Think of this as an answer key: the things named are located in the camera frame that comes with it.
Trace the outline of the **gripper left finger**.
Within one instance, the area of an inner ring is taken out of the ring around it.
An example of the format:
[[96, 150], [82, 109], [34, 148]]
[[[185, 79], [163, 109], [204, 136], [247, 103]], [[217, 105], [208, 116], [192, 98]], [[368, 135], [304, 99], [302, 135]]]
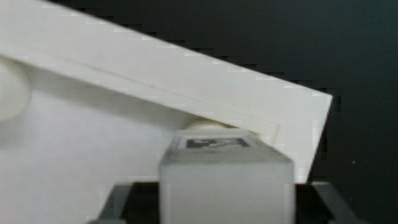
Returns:
[[98, 217], [87, 224], [160, 224], [158, 183], [116, 185]]

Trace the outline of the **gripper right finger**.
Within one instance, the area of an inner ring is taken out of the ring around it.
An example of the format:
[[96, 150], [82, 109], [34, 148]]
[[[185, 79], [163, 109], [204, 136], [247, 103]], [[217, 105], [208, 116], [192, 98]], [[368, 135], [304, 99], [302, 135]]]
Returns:
[[295, 224], [362, 224], [329, 182], [297, 185]]

